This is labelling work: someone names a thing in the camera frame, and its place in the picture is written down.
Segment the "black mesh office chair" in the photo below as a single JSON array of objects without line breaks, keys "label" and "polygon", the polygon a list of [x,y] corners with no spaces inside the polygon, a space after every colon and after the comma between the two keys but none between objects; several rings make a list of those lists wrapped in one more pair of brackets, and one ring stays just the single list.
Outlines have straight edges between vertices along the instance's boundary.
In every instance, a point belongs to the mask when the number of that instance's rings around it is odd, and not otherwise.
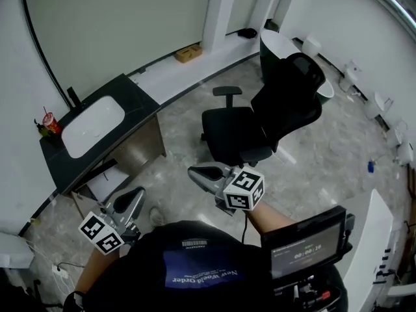
[{"label": "black mesh office chair", "polygon": [[277,151],[283,137],[320,118],[317,91],[325,81],[324,72],[311,57],[294,53],[279,60],[248,107],[233,104],[241,88],[215,87],[213,95],[224,96],[226,106],[202,113],[200,138],[215,161],[254,167]]}]

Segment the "person's black printed shirt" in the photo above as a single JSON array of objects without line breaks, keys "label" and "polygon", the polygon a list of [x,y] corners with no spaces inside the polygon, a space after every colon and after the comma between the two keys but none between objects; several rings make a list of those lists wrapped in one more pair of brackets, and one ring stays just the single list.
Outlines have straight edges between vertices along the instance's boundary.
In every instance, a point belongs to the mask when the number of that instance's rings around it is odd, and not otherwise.
[{"label": "person's black printed shirt", "polygon": [[121,282],[73,291],[63,312],[179,312],[236,298],[248,306],[266,296],[264,270],[258,247],[202,222],[180,221],[155,228],[130,249]]}]

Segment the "green soap pump bottle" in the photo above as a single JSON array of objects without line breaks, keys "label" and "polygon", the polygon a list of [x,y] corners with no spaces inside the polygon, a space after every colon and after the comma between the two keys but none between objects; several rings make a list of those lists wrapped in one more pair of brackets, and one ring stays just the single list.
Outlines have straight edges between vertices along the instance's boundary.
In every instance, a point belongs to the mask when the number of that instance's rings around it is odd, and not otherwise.
[{"label": "green soap pump bottle", "polygon": [[41,125],[36,120],[34,120],[34,124],[37,127],[38,132],[42,137],[50,137],[49,130],[44,125]]}]

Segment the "dark green white bathtub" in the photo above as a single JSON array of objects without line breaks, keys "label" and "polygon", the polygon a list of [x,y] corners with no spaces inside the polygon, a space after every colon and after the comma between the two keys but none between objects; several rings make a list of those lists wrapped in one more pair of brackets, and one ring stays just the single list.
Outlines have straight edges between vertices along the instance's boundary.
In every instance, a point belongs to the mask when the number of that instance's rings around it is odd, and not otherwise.
[{"label": "dark green white bathtub", "polygon": [[[280,59],[285,59],[295,53],[300,53],[300,50],[291,40],[278,32],[263,29],[260,34],[259,50],[263,81],[266,81]],[[317,96],[321,104],[328,102],[334,95],[333,86],[326,79],[317,90]]]}]

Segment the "person's right forearm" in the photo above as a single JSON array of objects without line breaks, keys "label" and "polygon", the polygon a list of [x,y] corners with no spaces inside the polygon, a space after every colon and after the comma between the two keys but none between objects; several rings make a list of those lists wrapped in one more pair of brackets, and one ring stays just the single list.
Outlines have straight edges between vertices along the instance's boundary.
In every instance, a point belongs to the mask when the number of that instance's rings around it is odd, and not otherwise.
[{"label": "person's right forearm", "polygon": [[248,221],[260,235],[295,223],[294,220],[285,216],[264,201],[259,201],[253,210],[245,211],[244,213]]}]

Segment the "black faucet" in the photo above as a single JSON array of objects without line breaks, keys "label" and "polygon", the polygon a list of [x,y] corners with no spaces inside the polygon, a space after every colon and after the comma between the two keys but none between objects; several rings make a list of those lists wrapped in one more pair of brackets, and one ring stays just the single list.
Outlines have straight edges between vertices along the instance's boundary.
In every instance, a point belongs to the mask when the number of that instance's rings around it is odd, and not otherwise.
[{"label": "black faucet", "polygon": [[72,102],[71,110],[73,111],[82,111],[84,109],[83,102],[79,99],[78,95],[75,93],[75,90],[72,87],[67,89],[68,96]]}]

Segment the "red cup with straw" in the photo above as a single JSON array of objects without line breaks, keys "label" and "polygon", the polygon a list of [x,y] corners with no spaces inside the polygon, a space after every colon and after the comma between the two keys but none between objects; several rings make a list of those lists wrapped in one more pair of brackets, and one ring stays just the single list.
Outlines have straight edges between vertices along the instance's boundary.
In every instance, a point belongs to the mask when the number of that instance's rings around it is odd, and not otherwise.
[{"label": "red cup with straw", "polygon": [[44,117],[42,118],[42,125],[56,135],[61,135],[62,133],[62,128],[55,118],[55,115],[52,112],[47,112],[45,107]]}]

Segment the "white table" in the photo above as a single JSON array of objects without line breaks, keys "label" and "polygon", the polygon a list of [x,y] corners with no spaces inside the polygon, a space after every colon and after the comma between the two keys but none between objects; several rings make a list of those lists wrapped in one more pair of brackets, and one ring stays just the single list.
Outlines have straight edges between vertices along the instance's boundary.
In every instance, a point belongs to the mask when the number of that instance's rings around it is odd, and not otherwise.
[{"label": "white table", "polygon": [[360,312],[376,279],[389,243],[393,215],[375,189],[354,198],[356,216],[351,241],[354,245],[345,284],[348,287],[349,312]]}]

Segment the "white water dispenser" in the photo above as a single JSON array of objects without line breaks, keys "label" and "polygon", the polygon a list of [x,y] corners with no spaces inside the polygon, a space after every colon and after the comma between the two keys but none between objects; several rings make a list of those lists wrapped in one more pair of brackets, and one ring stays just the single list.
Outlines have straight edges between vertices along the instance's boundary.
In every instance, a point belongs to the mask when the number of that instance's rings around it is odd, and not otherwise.
[{"label": "white water dispenser", "polygon": [[34,254],[19,236],[0,232],[0,268],[27,269]]}]

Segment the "white sink basin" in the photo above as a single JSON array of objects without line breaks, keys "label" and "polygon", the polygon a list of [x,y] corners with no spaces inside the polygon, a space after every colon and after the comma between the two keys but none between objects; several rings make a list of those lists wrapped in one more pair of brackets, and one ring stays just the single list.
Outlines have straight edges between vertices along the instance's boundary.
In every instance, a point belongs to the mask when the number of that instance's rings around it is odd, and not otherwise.
[{"label": "white sink basin", "polygon": [[85,155],[124,118],[125,111],[111,96],[91,104],[62,130],[62,141],[69,156],[78,159]]}]

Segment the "person's left forearm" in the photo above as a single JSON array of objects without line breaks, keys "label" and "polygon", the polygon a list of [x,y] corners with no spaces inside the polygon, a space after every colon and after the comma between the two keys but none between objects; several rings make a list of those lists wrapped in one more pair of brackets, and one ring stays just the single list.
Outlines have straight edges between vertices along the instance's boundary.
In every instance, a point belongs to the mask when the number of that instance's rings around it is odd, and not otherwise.
[{"label": "person's left forearm", "polygon": [[97,281],[101,284],[112,286],[121,282],[127,260],[127,252],[127,248],[121,247],[121,249],[116,249],[104,255],[94,247],[74,291],[86,294]]}]

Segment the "white power strip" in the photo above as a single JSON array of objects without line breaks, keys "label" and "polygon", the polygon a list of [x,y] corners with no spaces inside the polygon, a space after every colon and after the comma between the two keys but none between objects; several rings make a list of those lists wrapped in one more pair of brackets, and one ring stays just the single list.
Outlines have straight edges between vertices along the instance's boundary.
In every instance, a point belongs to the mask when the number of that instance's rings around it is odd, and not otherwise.
[{"label": "white power strip", "polygon": [[68,280],[69,274],[66,270],[64,270],[62,267],[59,267],[57,265],[51,266],[51,271],[54,275],[61,277],[62,279]]}]

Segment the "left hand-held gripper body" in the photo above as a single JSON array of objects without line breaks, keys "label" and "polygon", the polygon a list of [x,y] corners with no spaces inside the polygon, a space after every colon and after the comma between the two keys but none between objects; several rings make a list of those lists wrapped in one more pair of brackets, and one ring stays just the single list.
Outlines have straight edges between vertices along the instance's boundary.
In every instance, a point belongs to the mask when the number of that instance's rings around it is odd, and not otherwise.
[{"label": "left hand-held gripper body", "polygon": [[135,221],[128,227],[122,224],[124,213],[115,213],[113,204],[90,211],[78,227],[80,233],[94,247],[107,255],[124,244],[134,245],[140,237]]}]

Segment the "narrow grey roller blind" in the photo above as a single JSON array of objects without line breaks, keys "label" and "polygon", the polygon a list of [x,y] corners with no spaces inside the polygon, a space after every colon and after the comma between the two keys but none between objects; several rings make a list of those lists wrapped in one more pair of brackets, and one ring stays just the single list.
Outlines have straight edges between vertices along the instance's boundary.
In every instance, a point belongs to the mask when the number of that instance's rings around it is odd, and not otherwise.
[{"label": "narrow grey roller blind", "polygon": [[226,34],[247,28],[257,0],[234,0]]}]

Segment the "wide grey roller blind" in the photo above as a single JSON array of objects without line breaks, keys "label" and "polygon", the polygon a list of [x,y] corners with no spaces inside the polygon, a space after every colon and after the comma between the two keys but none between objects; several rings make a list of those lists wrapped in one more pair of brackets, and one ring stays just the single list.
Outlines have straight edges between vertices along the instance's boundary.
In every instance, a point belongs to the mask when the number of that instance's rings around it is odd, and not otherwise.
[{"label": "wide grey roller blind", "polygon": [[201,41],[209,0],[26,0],[42,52],[63,89],[84,98]]}]

